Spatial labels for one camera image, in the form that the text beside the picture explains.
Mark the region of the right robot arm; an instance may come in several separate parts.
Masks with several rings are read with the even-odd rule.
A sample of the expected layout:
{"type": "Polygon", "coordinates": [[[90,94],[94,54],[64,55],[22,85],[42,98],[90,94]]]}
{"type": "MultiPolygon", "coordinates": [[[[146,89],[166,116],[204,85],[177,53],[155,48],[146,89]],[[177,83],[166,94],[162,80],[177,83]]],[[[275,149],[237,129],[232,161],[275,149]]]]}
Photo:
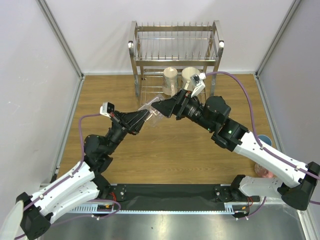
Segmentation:
{"type": "Polygon", "coordinates": [[[295,160],[256,138],[254,133],[229,117],[231,111],[221,96],[210,96],[200,103],[196,96],[180,90],[171,98],[153,102],[162,115],[177,120],[188,118],[212,134],[215,144],[230,152],[247,157],[269,170],[275,177],[237,175],[230,188],[235,201],[260,196],[282,199],[290,207],[305,211],[320,175],[320,166],[295,160]]]}

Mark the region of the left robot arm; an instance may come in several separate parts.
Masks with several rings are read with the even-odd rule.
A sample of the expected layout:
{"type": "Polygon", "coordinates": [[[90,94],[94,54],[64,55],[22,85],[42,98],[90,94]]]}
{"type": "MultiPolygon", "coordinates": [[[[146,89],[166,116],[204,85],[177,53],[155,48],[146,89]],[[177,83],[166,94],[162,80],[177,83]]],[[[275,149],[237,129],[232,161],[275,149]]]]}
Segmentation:
{"type": "Polygon", "coordinates": [[[82,137],[81,160],[48,186],[29,195],[21,193],[16,201],[23,202],[20,227],[29,240],[42,236],[51,225],[73,208],[91,200],[105,200],[111,191],[110,183],[102,173],[112,162],[111,155],[127,134],[137,135],[150,112],[103,111],[111,120],[106,135],[82,137]]]}

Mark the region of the floral mug green inside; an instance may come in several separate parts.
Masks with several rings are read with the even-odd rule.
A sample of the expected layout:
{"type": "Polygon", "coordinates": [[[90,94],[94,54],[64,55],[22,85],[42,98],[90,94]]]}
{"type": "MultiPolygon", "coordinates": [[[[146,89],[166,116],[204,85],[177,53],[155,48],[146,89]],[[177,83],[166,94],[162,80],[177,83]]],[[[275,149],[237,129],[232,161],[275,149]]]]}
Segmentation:
{"type": "Polygon", "coordinates": [[[181,72],[183,90],[191,92],[191,97],[197,97],[205,89],[206,74],[195,67],[186,67],[181,72]]]}

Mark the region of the clear plastic cup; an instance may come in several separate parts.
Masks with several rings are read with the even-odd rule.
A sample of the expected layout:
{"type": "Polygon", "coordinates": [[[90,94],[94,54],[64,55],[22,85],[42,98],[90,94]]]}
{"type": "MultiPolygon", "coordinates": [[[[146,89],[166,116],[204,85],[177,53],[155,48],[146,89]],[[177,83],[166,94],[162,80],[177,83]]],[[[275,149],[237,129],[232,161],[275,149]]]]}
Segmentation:
{"type": "Polygon", "coordinates": [[[148,110],[149,116],[146,118],[145,122],[148,123],[151,127],[155,127],[160,120],[164,117],[162,113],[152,107],[152,103],[163,101],[165,98],[163,95],[158,94],[153,99],[148,101],[147,103],[143,104],[138,110],[148,110]]]}

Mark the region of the beige mug blue red print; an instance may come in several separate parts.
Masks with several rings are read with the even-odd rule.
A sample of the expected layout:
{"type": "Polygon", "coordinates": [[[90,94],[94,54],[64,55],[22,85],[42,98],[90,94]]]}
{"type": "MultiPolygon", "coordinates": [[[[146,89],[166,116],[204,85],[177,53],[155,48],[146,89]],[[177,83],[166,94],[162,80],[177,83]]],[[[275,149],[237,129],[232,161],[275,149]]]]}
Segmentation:
{"type": "Polygon", "coordinates": [[[174,96],[178,92],[178,71],[174,67],[167,67],[163,71],[163,93],[174,96]]]}

